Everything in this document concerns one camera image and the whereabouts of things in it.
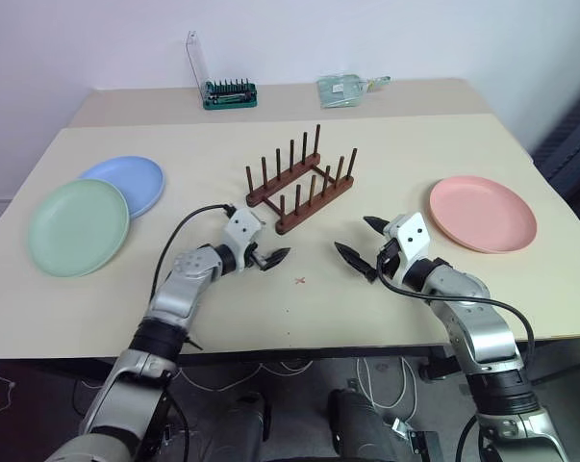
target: plate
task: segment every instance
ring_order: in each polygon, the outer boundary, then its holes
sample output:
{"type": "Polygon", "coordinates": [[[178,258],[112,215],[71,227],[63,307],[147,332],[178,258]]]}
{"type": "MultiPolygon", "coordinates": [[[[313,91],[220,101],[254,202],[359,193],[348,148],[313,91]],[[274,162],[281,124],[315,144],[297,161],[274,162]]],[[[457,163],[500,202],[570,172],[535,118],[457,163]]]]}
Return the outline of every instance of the plate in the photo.
{"type": "Polygon", "coordinates": [[[520,250],[536,237],[538,223],[515,192],[479,176],[441,180],[431,191],[431,214],[451,239],[484,253],[520,250]]]}
{"type": "Polygon", "coordinates": [[[110,183],[76,180],[39,205],[29,225],[29,254],[53,276],[82,276],[104,266],[129,229],[127,202],[110,183]]]}
{"type": "Polygon", "coordinates": [[[164,172],[157,163],[138,156],[115,157],[88,169],[80,178],[103,180],[125,197],[131,218],[149,210],[164,191],[164,172]]]}

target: stacked plates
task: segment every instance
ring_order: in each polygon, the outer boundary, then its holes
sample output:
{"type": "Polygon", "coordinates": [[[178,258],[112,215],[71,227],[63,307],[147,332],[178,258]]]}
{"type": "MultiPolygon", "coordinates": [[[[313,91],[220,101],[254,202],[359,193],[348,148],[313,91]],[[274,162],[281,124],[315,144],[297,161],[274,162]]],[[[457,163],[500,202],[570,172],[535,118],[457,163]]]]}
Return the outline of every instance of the stacked plates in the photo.
{"type": "Polygon", "coordinates": [[[121,248],[130,218],[149,210],[164,190],[161,168],[143,157],[118,157],[90,168],[50,193],[29,226],[29,254],[53,276],[82,276],[121,248]]]}

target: pink plate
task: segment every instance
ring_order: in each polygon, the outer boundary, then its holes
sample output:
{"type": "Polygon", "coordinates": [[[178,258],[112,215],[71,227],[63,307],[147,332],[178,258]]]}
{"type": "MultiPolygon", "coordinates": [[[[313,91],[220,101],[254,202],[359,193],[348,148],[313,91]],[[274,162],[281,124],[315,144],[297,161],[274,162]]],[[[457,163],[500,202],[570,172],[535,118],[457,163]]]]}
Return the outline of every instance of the pink plate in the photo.
{"type": "Polygon", "coordinates": [[[536,237],[529,206],[505,186],[479,176],[453,176],[431,191],[431,213],[459,244],[484,253],[520,250],[536,237]]]}

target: white wall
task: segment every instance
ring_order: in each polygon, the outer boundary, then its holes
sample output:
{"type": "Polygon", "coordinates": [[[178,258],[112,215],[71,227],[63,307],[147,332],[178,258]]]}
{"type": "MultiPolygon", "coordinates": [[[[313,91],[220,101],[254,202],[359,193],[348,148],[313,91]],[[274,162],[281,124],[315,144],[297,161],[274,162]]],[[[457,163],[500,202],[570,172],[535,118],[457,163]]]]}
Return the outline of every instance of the white wall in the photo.
{"type": "Polygon", "coordinates": [[[192,86],[189,29],[214,77],[467,78],[529,150],[580,91],[580,0],[0,0],[0,197],[89,89],[192,86]]]}

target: black cable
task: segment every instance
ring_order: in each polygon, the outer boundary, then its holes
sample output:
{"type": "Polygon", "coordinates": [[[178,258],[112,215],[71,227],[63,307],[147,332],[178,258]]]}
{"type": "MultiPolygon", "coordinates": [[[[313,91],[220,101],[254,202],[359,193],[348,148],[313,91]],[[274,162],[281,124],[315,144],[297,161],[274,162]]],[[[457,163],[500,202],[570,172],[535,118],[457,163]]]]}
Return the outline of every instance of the black cable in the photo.
{"type": "Polygon", "coordinates": [[[393,291],[397,294],[404,295],[404,296],[410,296],[413,298],[419,298],[422,300],[430,300],[430,301],[468,301],[468,302],[473,302],[473,303],[484,303],[487,305],[492,305],[492,306],[497,306],[499,308],[503,308],[504,310],[509,311],[510,313],[514,314],[520,320],[520,322],[522,322],[522,325],[524,326],[524,329],[527,332],[527,351],[526,351],[526,354],[524,357],[524,368],[526,370],[529,369],[529,365],[533,362],[533,357],[535,355],[536,339],[535,339],[535,336],[533,334],[533,328],[531,327],[529,320],[526,319],[524,317],[524,315],[519,312],[518,309],[516,309],[514,306],[508,305],[507,303],[504,303],[502,301],[493,300],[490,298],[481,298],[481,297],[477,297],[477,296],[427,295],[427,294],[420,294],[418,292],[412,292],[412,291],[406,291],[404,289],[400,289],[400,288],[392,285],[390,282],[388,282],[388,280],[384,276],[384,260],[385,260],[385,258],[386,257],[383,256],[383,254],[381,254],[381,253],[377,256],[377,277],[379,277],[379,280],[382,281],[382,284],[384,284],[384,286],[386,286],[387,289],[390,289],[391,291],[393,291]]]}
{"type": "Polygon", "coordinates": [[[191,212],[189,215],[187,215],[186,217],[181,219],[181,222],[178,223],[178,225],[176,226],[176,228],[174,229],[174,231],[170,235],[169,239],[167,240],[167,243],[165,243],[164,250],[162,250],[162,253],[159,256],[159,261],[157,262],[157,267],[155,268],[155,275],[153,276],[153,284],[151,287],[151,296],[149,297],[148,301],[151,301],[153,299],[153,296],[155,296],[155,292],[157,291],[157,281],[159,279],[159,273],[162,270],[162,264],[164,263],[165,254],[170,249],[170,245],[172,244],[172,241],[174,241],[174,238],[176,238],[176,235],[178,234],[178,232],[181,230],[181,228],[183,226],[185,226],[185,224],[190,219],[192,219],[196,215],[201,214],[202,212],[206,212],[208,210],[213,210],[213,209],[224,209],[228,216],[231,216],[236,211],[236,209],[233,206],[228,205],[228,204],[207,205],[206,207],[202,207],[200,209],[197,209],[196,211],[191,212]]]}
{"type": "Polygon", "coordinates": [[[181,406],[178,405],[176,399],[170,394],[170,392],[166,392],[167,400],[170,402],[170,405],[178,414],[179,419],[181,420],[181,424],[183,425],[183,430],[185,431],[185,438],[184,438],[184,447],[183,447],[183,462],[188,462],[189,459],[189,424],[187,423],[187,417],[185,417],[185,413],[181,406]]]}
{"type": "Polygon", "coordinates": [[[80,409],[78,409],[78,406],[76,406],[76,389],[78,388],[78,380],[74,380],[74,386],[71,389],[71,407],[74,410],[74,412],[76,414],[78,414],[80,417],[84,417],[85,413],[82,412],[80,409]]]}
{"type": "Polygon", "coordinates": [[[471,419],[465,424],[463,431],[461,432],[461,436],[459,437],[459,444],[456,447],[456,456],[454,457],[454,462],[462,462],[463,460],[463,448],[465,447],[465,440],[467,439],[467,435],[475,425],[477,418],[475,416],[471,416],[471,419]]]}

